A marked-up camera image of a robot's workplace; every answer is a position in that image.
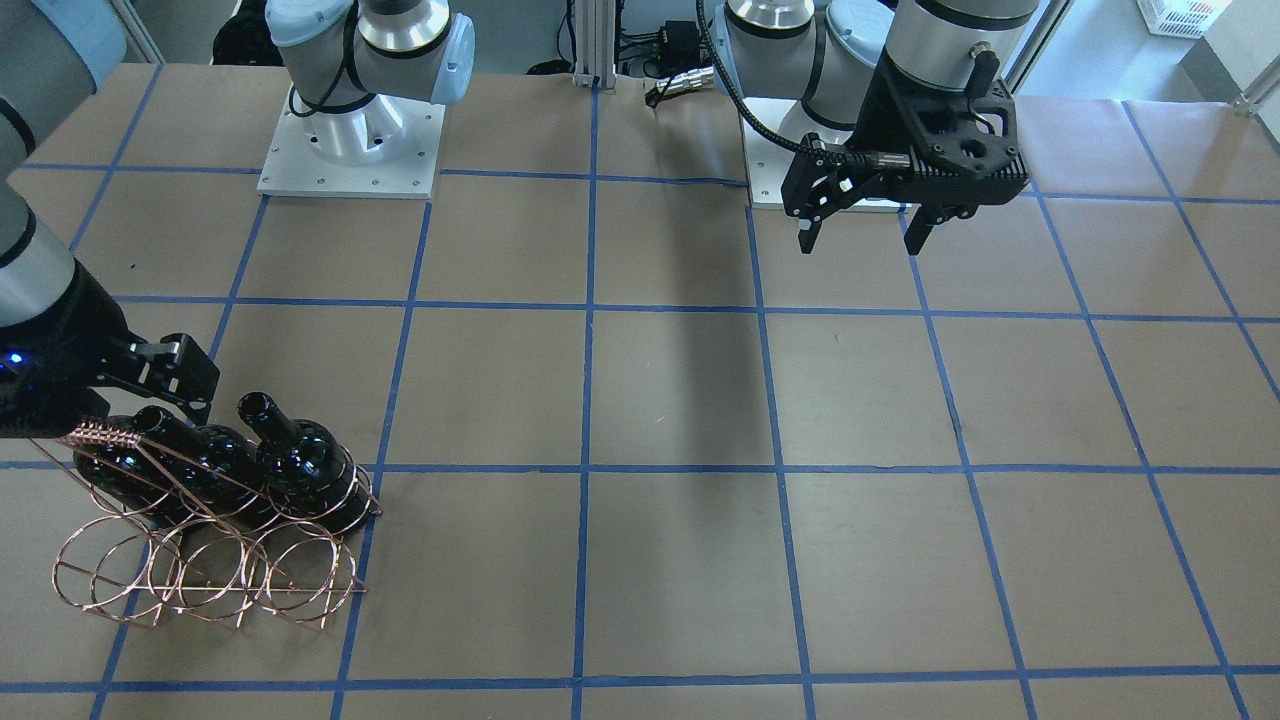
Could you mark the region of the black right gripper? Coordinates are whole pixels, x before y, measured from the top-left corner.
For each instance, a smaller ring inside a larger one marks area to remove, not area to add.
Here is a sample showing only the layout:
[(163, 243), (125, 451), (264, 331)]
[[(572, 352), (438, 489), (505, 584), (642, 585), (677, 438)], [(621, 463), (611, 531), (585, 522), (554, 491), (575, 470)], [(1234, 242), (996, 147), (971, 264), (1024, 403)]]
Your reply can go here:
[(221, 377), (191, 334), (131, 342), (119, 304), (82, 265), (49, 310), (3, 328), (1, 350), (4, 439), (54, 439), (106, 418), (100, 386), (157, 398), (205, 425)]

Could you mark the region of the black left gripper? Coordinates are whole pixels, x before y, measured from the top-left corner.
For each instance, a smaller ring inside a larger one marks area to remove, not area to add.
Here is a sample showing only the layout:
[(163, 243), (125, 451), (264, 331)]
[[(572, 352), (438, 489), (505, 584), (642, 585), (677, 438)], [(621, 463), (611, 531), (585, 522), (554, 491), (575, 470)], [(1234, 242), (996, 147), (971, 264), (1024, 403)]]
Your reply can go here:
[[(822, 223), (863, 199), (919, 204), (905, 231), (918, 256), (932, 231), (966, 220), (977, 206), (1010, 202), (1030, 183), (1011, 94), (993, 50), (968, 53), (960, 88), (933, 88), (882, 51), (861, 105), (855, 149), (803, 140), (783, 178), (783, 209), (797, 223), (801, 252)], [(901, 169), (901, 155), (908, 167)]]

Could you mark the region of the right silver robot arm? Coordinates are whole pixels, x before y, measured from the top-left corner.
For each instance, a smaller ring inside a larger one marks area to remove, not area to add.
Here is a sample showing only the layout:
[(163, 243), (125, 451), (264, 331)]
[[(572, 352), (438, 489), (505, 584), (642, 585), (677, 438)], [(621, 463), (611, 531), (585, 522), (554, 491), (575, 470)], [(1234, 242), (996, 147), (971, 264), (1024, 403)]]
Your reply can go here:
[[(289, 114), (332, 164), (385, 159), (393, 100), (457, 104), (477, 55), (475, 19), (448, 1), (253, 1), (289, 76)], [(106, 418), (106, 389), (209, 420), (220, 372), (177, 332), (137, 333), (114, 295), (14, 178), (125, 59), (109, 1), (3, 4), (3, 438), (59, 439)]]

